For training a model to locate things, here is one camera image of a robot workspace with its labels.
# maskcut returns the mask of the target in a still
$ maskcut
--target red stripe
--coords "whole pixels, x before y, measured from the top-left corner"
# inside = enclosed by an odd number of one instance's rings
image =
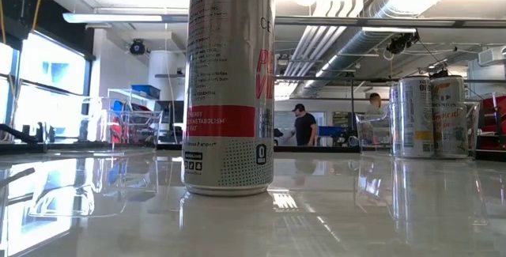
[[[255,108],[196,106],[188,108],[186,136],[253,138]]]

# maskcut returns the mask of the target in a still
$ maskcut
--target ventilation duct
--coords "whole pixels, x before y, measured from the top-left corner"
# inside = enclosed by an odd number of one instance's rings
[[[400,18],[418,17],[439,0],[373,0],[362,17]],[[360,58],[339,56],[339,54],[366,54],[378,44],[390,38],[392,33],[364,32],[362,28],[347,28],[339,37],[335,45],[337,52],[330,55],[323,68],[317,73],[318,77],[335,77],[338,71],[346,70]],[[329,81],[306,81],[300,84],[295,92],[299,96],[315,96]]]

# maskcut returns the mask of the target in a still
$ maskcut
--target ceiling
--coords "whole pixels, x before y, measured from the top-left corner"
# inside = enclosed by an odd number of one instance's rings
[[[187,13],[189,0],[55,0],[75,13]],[[426,10],[421,17],[425,18],[485,18],[502,19],[506,0],[440,0]],[[310,16],[315,11],[313,6],[300,6],[293,1],[277,1],[276,14],[282,16]],[[291,54],[300,41],[306,27],[277,26],[276,50],[278,54]],[[132,39],[144,39],[152,50],[186,50],[186,24],[114,24],[113,29],[119,36],[130,42]],[[458,29],[420,29],[421,41],[431,51],[438,51],[436,59],[462,55],[460,52],[440,52],[451,50],[456,45],[459,50],[480,51],[484,44],[506,45],[506,30],[465,30]],[[383,77],[388,75],[405,76],[427,69],[436,59],[432,55],[399,55],[390,62],[383,58],[385,43],[376,51],[379,57],[363,58],[356,77]],[[421,44],[416,44],[409,52],[426,51]],[[323,61],[333,56],[332,48],[321,58]],[[323,64],[315,64],[307,75],[316,74]],[[455,61],[455,66],[465,66],[465,61]]]

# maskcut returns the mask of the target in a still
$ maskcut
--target energy drink can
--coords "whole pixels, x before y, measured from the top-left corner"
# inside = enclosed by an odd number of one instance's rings
[[[390,119],[391,148],[390,153],[393,156],[401,154],[401,126],[400,126],[400,104],[398,96],[398,85],[390,86],[390,102],[388,104]]]
[[[274,0],[191,0],[182,179],[252,195],[273,179]]]
[[[439,157],[464,158],[469,155],[467,106],[462,76],[432,80],[434,146]]]
[[[406,77],[399,82],[401,155],[434,155],[432,92],[426,76]]]

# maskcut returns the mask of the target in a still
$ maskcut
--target security camera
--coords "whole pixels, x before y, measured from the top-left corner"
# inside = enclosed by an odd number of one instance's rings
[[[134,39],[134,42],[130,45],[130,53],[132,55],[144,55],[145,52],[144,40]]]

